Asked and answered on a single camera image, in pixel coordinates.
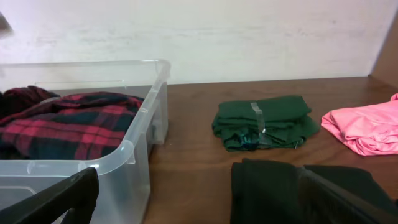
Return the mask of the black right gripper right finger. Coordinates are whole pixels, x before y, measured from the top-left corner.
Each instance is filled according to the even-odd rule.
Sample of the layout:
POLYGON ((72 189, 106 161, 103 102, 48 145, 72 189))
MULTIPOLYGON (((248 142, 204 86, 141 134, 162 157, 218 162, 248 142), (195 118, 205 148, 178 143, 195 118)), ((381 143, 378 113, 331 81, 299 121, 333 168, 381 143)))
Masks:
POLYGON ((306 223, 396 224, 397 216, 301 167, 298 199, 306 223))

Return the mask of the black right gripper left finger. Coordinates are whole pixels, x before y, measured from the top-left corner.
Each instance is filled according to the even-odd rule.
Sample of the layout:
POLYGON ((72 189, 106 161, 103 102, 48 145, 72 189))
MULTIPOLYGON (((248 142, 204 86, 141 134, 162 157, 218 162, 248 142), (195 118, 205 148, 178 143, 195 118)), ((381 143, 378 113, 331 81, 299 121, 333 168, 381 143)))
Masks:
POLYGON ((95 168, 86 168, 49 188, 1 210, 1 224, 62 223, 91 221, 100 184, 95 168))

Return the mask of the black garment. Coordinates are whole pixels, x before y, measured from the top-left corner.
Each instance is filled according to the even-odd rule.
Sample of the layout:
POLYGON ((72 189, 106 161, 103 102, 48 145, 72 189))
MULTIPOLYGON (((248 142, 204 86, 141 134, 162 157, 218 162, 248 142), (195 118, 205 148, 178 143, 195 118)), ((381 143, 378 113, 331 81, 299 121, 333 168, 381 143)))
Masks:
MULTIPOLYGON (((397 205, 362 169, 345 166, 305 165, 375 207, 397 215, 397 205)), ((279 161, 243 159, 231 169, 232 224, 303 224, 299 203, 298 167, 279 161)))

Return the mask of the red navy plaid shirt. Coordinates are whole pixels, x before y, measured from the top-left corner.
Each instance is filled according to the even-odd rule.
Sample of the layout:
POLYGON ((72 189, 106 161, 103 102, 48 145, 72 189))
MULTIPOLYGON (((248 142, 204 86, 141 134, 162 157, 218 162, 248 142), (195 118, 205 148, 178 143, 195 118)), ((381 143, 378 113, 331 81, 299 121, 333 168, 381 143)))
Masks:
POLYGON ((36 86, 1 93, 1 159, 93 160, 121 144, 143 98, 60 96, 36 86))

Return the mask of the pink garment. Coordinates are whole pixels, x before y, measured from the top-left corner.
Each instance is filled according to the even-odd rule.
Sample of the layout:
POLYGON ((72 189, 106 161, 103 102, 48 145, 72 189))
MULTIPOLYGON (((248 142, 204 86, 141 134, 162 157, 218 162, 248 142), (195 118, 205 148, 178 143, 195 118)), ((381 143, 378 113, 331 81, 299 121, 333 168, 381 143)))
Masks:
POLYGON ((321 126, 361 156, 397 154, 397 95, 388 102, 331 110, 321 126))

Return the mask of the dark green garment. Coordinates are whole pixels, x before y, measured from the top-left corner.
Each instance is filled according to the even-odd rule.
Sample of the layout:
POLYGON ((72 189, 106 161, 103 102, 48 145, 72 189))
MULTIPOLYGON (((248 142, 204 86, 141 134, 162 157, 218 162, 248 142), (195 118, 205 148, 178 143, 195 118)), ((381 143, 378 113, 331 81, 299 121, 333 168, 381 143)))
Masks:
POLYGON ((227 151, 297 148, 319 132, 312 110, 300 95, 220 103, 213 134, 227 151))

